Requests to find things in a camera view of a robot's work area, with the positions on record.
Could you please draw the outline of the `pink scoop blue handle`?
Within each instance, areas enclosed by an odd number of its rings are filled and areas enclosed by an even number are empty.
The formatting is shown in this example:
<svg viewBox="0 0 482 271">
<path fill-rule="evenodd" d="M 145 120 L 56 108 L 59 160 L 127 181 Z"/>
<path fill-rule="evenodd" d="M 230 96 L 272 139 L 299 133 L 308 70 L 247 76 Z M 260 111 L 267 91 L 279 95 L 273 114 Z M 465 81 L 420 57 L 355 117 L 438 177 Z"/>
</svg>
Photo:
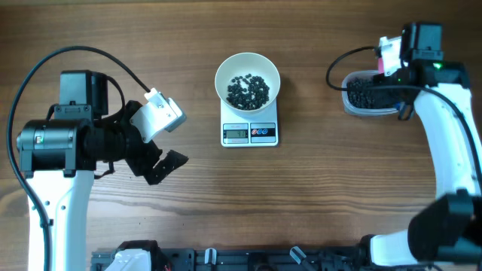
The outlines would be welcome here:
<svg viewBox="0 0 482 271">
<path fill-rule="evenodd" d="M 383 58 L 380 57 L 378 60 L 377 60 L 377 69 L 378 69 L 378 73 L 379 74 L 383 74 L 385 71 L 384 71 L 384 64 L 383 64 Z"/>
</svg>

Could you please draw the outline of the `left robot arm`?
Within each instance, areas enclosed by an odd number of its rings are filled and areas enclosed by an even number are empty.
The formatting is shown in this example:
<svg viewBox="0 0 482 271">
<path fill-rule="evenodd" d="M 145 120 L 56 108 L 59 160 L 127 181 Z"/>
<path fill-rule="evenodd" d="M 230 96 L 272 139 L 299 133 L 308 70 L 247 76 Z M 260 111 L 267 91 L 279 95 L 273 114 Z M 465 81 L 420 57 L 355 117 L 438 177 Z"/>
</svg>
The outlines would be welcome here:
<svg viewBox="0 0 482 271">
<path fill-rule="evenodd" d="M 89 70 L 60 76 L 59 101 L 44 120 L 29 121 L 17 137 L 20 171 L 32 188 L 29 269 L 86 268 L 87 206 L 96 164 L 123 160 L 148 184 L 159 184 L 188 158 L 154 143 L 186 116 L 173 99 L 156 90 L 146 103 L 122 101 L 108 111 L 108 75 Z"/>
</svg>

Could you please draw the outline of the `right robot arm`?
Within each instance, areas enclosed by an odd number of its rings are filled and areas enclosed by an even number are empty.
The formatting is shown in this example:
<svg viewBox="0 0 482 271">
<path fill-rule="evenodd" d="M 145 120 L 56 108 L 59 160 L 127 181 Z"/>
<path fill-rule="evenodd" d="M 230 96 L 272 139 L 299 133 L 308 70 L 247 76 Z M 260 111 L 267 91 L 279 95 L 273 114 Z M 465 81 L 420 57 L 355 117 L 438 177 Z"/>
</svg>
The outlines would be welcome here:
<svg viewBox="0 0 482 271">
<path fill-rule="evenodd" d="M 444 60 L 442 26 L 404 25 L 398 47 L 380 39 L 383 73 L 374 90 L 398 90 L 428 139 L 436 199 L 406 230 L 369 238 L 367 263 L 395 267 L 429 263 L 481 265 L 481 143 L 465 66 Z"/>
</svg>

